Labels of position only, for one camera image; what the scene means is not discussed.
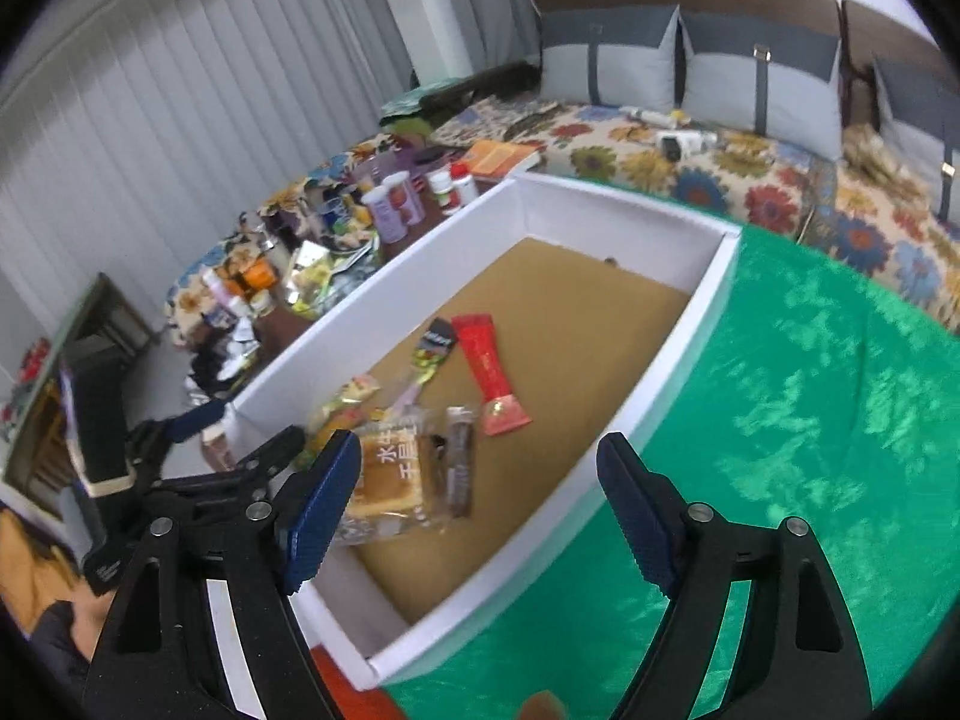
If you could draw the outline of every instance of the brown cardboard bottom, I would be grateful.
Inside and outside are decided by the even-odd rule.
[[[470,519],[356,548],[408,623],[464,584],[536,512],[637,385],[688,300],[616,264],[525,239],[437,312],[493,316],[500,360],[533,423],[497,437],[477,426]],[[403,376],[432,319],[371,373],[381,382]],[[419,399],[438,410],[479,402],[459,349]]]

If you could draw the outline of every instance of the vertical blinds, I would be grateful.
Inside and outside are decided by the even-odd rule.
[[[0,103],[0,269],[48,331],[98,271],[156,317],[410,73],[386,0],[111,0]]]

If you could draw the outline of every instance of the white cardboard box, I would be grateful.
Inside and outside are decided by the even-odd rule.
[[[304,422],[318,394],[333,394],[368,370],[463,285],[532,237],[595,259],[616,258],[622,269],[691,296],[604,431],[633,436],[640,450],[723,313],[739,236],[734,224],[641,194],[513,175],[390,262],[258,377],[224,423],[230,445],[242,456]],[[331,549],[320,573],[292,599],[307,644],[322,644],[360,690],[436,668],[530,586],[595,514],[603,502],[595,458],[596,443],[510,541],[413,626],[352,551]]]

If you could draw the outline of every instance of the packaged bread snack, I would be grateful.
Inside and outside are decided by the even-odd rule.
[[[368,423],[356,433],[363,451],[360,479],[335,543],[362,544],[446,522],[427,413],[413,410],[402,418]]]

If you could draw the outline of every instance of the snack bar wrapper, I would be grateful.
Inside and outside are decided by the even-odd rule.
[[[450,517],[469,517],[473,507],[473,459],[476,410],[450,406],[446,410],[443,445],[443,492]]]
[[[437,375],[456,343],[453,325],[440,317],[434,319],[416,343],[405,378],[388,387],[384,402],[390,404],[389,408],[376,413],[373,418],[377,421],[397,418],[414,406],[424,386]]]

